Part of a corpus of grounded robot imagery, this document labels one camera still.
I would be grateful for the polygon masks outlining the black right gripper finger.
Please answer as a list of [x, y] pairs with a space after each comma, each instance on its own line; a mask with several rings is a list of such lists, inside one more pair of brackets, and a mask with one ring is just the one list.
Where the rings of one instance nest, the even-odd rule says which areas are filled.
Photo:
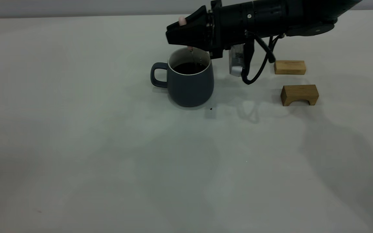
[[187, 16], [187, 24], [192, 24], [193, 22], [206, 22], [207, 9], [206, 6], [201, 6], [191, 15]]
[[193, 21], [183, 26], [176, 22], [167, 27], [165, 35], [171, 45], [191, 46], [210, 51], [209, 22]]

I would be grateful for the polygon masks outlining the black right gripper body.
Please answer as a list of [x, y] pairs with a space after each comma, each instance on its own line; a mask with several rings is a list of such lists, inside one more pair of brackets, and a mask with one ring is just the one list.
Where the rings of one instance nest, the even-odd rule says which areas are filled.
[[209, 54], [211, 59], [222, 58], [224, 50], [248, 40], [246, 30], [254, 24], [253, 1], [222, 6], [220, 0], [211, 1], [208, 11]]

